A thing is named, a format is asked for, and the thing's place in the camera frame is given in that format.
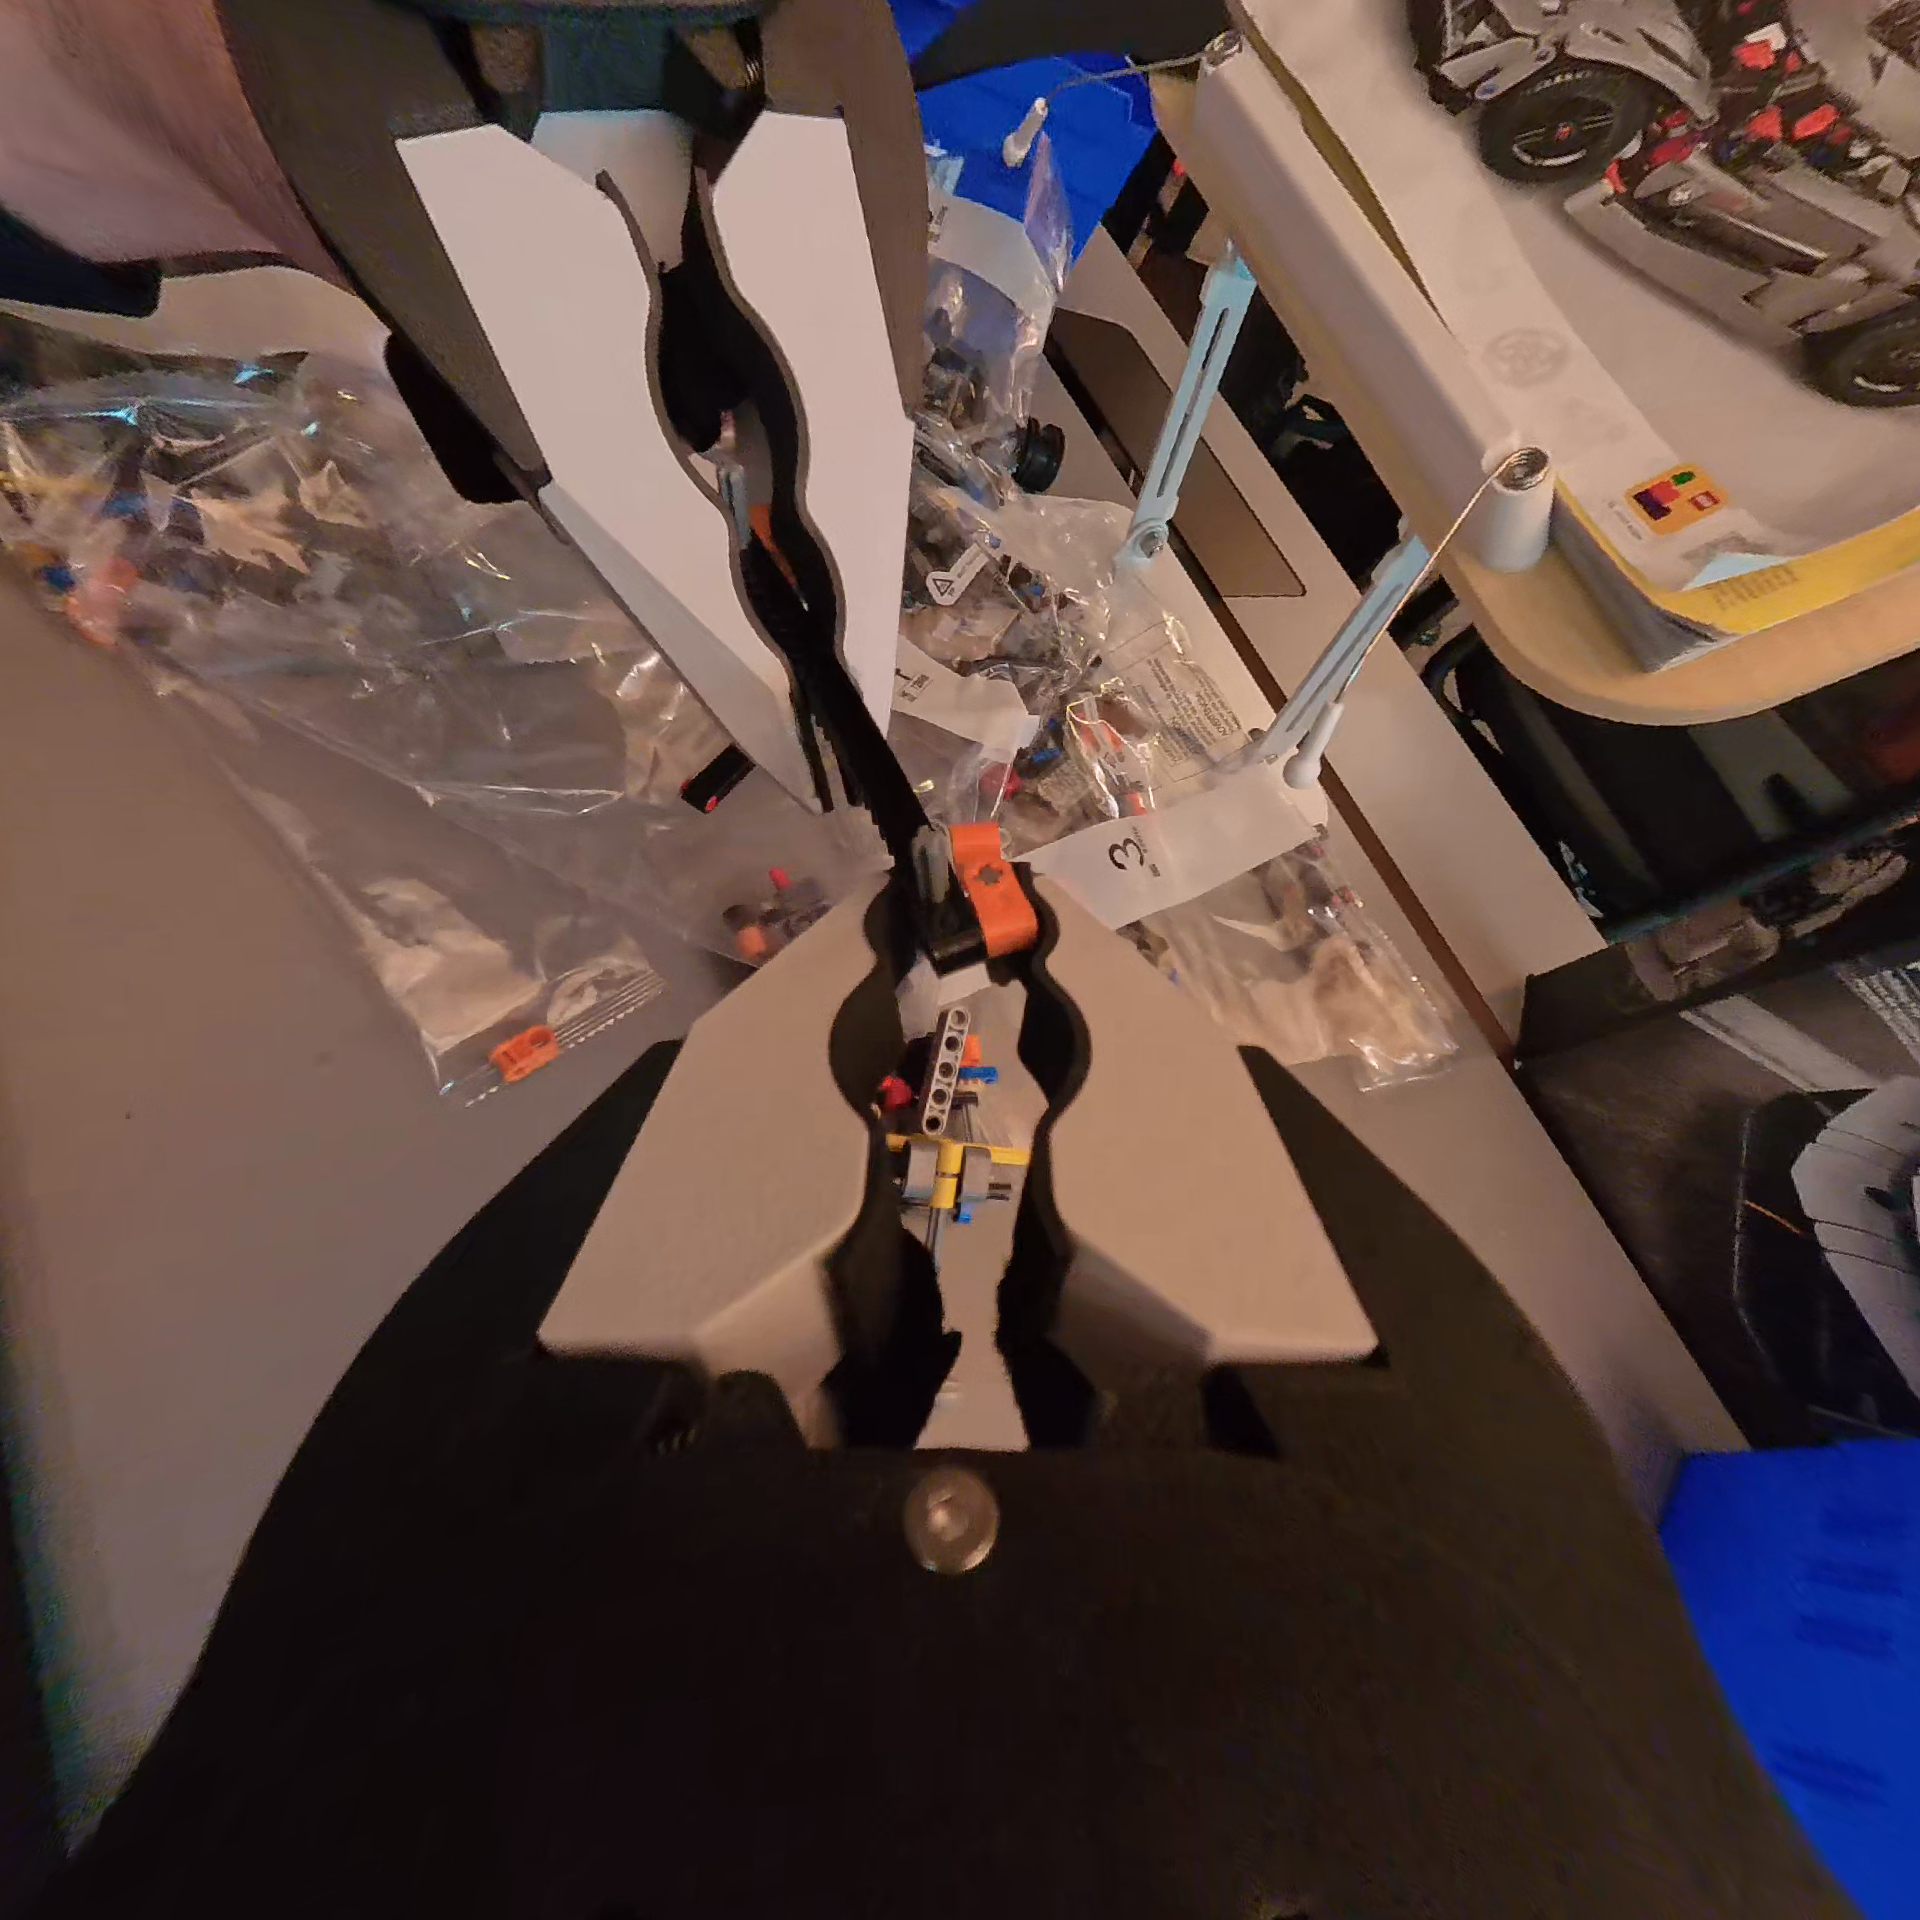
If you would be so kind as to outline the clear bag of mixed parts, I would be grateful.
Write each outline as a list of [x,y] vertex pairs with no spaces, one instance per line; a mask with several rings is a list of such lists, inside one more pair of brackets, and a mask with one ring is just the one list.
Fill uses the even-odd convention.
[[467,503],[327,358],[3,321],[3,552],[81,638],[431,800],[709,812],[749,773],[534,507]]

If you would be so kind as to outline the yellow grey axle subassembly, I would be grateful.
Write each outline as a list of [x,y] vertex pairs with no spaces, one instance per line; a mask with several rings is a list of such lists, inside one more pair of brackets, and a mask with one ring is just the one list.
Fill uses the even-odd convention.
[[935,1271],[956,1232],[1018,1198],[1032,1165],[1032,1148],[1001,1116],[1001,1091],[971,1002],[945,1005],[878,1085],[874,1116],[903,1227]]

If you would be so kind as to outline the blue plastic bin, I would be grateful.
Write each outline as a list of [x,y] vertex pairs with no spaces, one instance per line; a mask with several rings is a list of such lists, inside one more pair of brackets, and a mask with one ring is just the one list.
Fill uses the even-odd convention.
[[1916,1440],[1692,1457],[1661,1547],[1817,1854],[1864,1916],[1916,1916]]
[[956,197],[1018,214],[1039,156],[1007,167],[1002,145],[1035,100],[1081,250],[1157,136],[1149,85],[1133,76],[1192,54],[1224,26],[1223,3],[896,3],[918,89],[921,135],[963,156]]

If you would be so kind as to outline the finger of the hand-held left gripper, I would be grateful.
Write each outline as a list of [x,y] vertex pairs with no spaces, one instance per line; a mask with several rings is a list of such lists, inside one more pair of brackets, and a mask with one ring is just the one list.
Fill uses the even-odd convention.
[[406,136],[400,159],[540,445],[542,516],[731,740],[823,812],[794,676],[657,398],[657,283],[625,204],[495,125]]
[[842,116],[763,107],[721,167],[695,163],[682,268],[769,447],[775,556],[886,731],[910,423]]

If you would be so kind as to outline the black gear rack assembly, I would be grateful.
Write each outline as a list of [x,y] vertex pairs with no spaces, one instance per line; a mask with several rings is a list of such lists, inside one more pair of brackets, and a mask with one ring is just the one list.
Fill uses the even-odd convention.
[[1001,828],[945,828],[892,752],[850,641],[862,605],[796,500],[754,500],[737,455],[715,455],[715,497],[736,538],[749,623],[784,669],[800,800],[862,807],[892,857],[903,930],[939,975],[1015,962],[1039,939],[1039,909]]

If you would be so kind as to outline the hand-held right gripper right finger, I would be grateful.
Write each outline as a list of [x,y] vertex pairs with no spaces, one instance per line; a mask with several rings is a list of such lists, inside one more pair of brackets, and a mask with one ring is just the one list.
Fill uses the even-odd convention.
[[1228,1033],[1058,881],[1035,881],[1021,1049],[1046,1133],[1029,1198],[1063,1243],[1051,1338],[1081,1367],[1359,1362],[1378,1331]]

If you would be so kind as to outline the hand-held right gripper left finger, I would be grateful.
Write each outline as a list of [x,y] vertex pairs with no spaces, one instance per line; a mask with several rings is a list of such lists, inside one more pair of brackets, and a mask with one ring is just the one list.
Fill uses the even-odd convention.
[[867,1198],[869,1131],[830,1025],[874,971],[878,900],[869,881],[692,1023],[540,1327],[549,1353],[709,1379],[836,1367],[830,1253]]

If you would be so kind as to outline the white slotted stand leg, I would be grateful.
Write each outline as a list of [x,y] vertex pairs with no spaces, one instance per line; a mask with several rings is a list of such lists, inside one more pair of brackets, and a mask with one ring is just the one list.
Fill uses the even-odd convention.
[[1422,536],[1406,536],[1378,562],[1372,583],[1315,656],[1308,679],[1266,731],[1250,740],[1246,763],[1276,766],[1281,779],[1296,790],[1321,784],[1328,740],[1364,661],[1406,605],[1424,589],[1432,564],[1435,552]]
[[1203,308],[1190,340],[1178,383],[1168,393],[1165,417],[1139,476],[1137,509],[1117,564],[1145,568],[1168,543],[1190,465],[1206,440],[1213,403],[1235,355],[1258,281],[1246,255],[1228,242],[1203,283]]

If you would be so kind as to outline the toy car set box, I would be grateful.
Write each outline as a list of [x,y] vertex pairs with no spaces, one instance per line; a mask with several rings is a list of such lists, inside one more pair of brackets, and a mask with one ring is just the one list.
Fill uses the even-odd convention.
[[1916,1437],[1916,815],[1535,975],[1518,1085],[1755,1445]]

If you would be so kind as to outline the person's left hand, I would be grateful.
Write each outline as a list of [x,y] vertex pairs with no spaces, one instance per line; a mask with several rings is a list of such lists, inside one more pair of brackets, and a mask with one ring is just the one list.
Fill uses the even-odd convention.
[[213,3],[3,3],[3,210],[97,266],[265,257],[345,287]]

